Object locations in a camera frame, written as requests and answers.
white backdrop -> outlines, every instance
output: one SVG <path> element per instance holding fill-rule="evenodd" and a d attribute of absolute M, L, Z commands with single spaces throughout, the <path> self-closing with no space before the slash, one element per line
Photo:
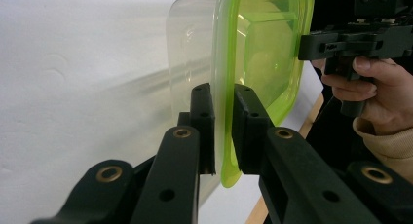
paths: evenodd
<path fill-rule="evenodd" d="M 53 216 L 91 166 L 136 166 L 156 153 L 174 126 L 166 45 L 174 1 L 0 0 L 0 223 Z M 314 98 L 303 99 L 305 116 Z M 259 192 L 251 194 L 249 210 Z M 228 216 L 240 214 L 234 204 L 243 205 L 233 200 Z M 221 208 L 206 205 L 200 223 L 211 223 L 213 207 Z"/>

human hand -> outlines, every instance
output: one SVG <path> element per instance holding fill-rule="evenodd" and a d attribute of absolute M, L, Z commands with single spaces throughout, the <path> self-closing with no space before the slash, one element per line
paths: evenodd
<path fill-rule="evenodd" d="M 312 62 L 321 70 L 322 60 Z M 391 59 L 356 57 L 353 69 L 373 83 L 353 80 L 336 74 L 322 75 L 321 80 L 332 87 L 340 100 L 366 100 L 361 118 L 372 123 L 376 135 L 394 134 L 413 127 L 413 76 Z"/>

plastic container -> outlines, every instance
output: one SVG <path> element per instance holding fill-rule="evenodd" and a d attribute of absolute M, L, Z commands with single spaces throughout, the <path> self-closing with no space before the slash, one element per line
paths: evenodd
<path fill-rule="evenodd" d="M 234 84 L 253 88 L 277 126 L 292 109 L 314 0 L 177 0 L 167 23 L 172 111 L 189 111 L 193 87 L 211 84 L 217 171 L 225 187 L 239 179 L 231 139 Z"/>

wooden edge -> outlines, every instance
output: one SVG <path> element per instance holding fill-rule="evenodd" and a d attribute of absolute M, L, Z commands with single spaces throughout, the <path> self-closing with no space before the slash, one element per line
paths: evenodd
<path fill-rule="evenodd" d="M 310 111 L 307 119 L 304 121 L 303 126 L 298 131 L 303 137 L 307 137 L 307 134 L 310 132 L 310 129 L 313 125 L 313 122 L 316 120 L 317 114 L 324 103 L 324 98 L 322 94 L 317 98 L 316 103 L 313 106 L 313 109 Z M 268 216 L 268 209 L 265 206 L 264 198 L 261 196 L 258 199 L 254 209 L 246 220 L 245 224 L 262 224 L 265 221 L 265 218 Z"/>

